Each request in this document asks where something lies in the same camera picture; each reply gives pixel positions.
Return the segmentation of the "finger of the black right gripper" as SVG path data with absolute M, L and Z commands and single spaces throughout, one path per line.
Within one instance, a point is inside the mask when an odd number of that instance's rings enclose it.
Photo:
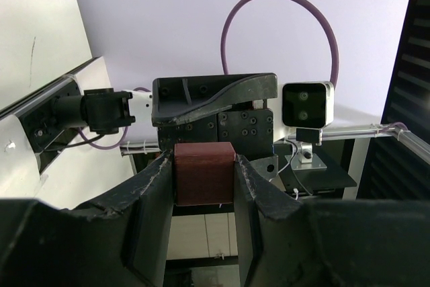
M 153 81 L 153 126 L 178 126 L 245 102 L 277 97 L 274 73 L 167 77 Z

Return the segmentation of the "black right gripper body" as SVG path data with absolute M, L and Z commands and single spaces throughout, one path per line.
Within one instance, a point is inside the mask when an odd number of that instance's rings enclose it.
M 269 108 L 254 110 L 251 104 L 239 104 L 231 110 L 186 124 L 159 126 L 159 148 L 165 151 L 179 143 L 229 142 L 262 177 L 272 179 L 278 171 L 273 122 L 273 112 Z

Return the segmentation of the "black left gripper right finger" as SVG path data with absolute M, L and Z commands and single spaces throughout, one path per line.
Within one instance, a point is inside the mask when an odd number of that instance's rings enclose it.
M 428 286 L 429 203 L 299 201 L 242 155 L 234 168 L 242 286 Z

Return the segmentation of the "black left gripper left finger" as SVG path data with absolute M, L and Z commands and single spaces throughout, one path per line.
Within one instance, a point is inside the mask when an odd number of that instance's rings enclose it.
M 162 286 L 173 153 L 72 210 L 1 201 L 2 286 Z

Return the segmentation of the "reddish brown wood cube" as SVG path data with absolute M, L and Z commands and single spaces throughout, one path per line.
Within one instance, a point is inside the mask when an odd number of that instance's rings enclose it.
M 231 143 L 179 143 L 174 159 L 178 206 L 233 202 L 236 153 Z

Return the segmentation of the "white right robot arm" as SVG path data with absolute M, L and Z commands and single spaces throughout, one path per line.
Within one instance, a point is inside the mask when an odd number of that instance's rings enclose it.
M 278 169 L 274 153 L 274 117 L 269 99 L 277 96 L 272 73 L 159 78 L 153 83 L 147 108 L 157 131 L 160 150 L 177 144 L 228 142 L 264 178 Z M 71 81 L 41 95 L 18 118 L 37 153 L 52 148 L 66 129 L 88 127 L 107 136 L 131 126 L 131 91 L 111 88 L 79 91 Z

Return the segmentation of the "dark slatted panel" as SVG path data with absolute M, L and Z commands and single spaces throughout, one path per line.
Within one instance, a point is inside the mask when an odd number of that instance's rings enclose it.
M 429 142 L 429 0 L 409 0 L 383 123 Z M 393 137 L 370 141 L 359 199 L 428 200 L 429 164 Z

